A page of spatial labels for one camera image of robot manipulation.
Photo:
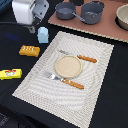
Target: yellow box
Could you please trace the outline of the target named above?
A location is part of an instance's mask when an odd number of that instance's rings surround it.
[[[38,57],[40,52],[39,47],[34,47],[34,46],[25,46],[23,45],[19,51],[20,55],[26,55],[26,56],[35,56]]]
[[[21,69],[12,69],[12,70],[2,70],[0,71],[0,79],[13,79],[21,78],[22,70]]]

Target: pot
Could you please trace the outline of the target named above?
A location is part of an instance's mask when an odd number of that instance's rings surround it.
[[[85,20],[86,24],[96,24],[101,20],[103,13],[103,6],[99,2],[86,3],[81,7],[81,17]]]
[[[128,4],[119,7],[116,11],[118,22],[122,28],[128,30]]]
[[[56,5],[56,16],[62,20],[69,20],[78,17],[82,22],[95,24],[100,21],[103,6],[98,3],[86,3],[81,8],[81,17],[76,14],[76,7],[73,3],[63,2]]]

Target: black cloth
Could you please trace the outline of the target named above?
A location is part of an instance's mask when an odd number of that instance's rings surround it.
[[[0,70],[22,69],[23,71],[20,79],[0,80],[0,104],[12,111],[30,116],[51,128],[78,128],[12,96],[49,45],[39,44],[37,39],[38,28],[44,26],[48,28],[49,42],[59,31],[64,31],[114,45],[89,128],[128,128],[128,44],[49,24],[48,19],[54,13],[55,5],[62,0],[48,0],[48,2],[50,5],[48,12],[36,27],[35,34],[31,34],[24,27],[0,25]],[[0,22],[7,21],[16,22],[11,8],[0,14]],[[20,56],[19,50],[22,45],[39,46],[41,48],[39,57]]]

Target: fork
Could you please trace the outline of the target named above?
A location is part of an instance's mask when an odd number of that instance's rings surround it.
[[[47,77],[49,79],[60,80],[60,81],[62,81],[65,84],[69,84],[69,85],[74,86],[74,87],[79,88],[79,89],[84,89],[83,85],[75,83],[75,82],[72,82],[72,81],[67,80],[67,79],[59,78],[58,76],[56,76],[56,75],[54,75],[54,74],[52,74],[50,72],[45,71],[44,75],[45,75],[45,77]]]

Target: wooden handle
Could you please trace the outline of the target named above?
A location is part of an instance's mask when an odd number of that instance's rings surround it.
[[[89,57],[86,57],[86,56],[78,55],[77,57],[78,57],[79,59],[83,59],[83,60],[90,61],[90,62],[93,62],[93,63],[96,63],[96,62],[97,62],[96,59],[89,58]]]
[[[84,86],[83,86],[83,85],[78,84],[78,83],[75,83],[75,82],[72,82],[72,81],[67,80],[67,79],[63,79],[62,82],[63,82],[63,83],[66,83],[66,84],[69,84],[69,85],[71,85],[71,86],[74,86],[74,87],[76,87],[76,88],[79,88],[79,89],[84,89]]]

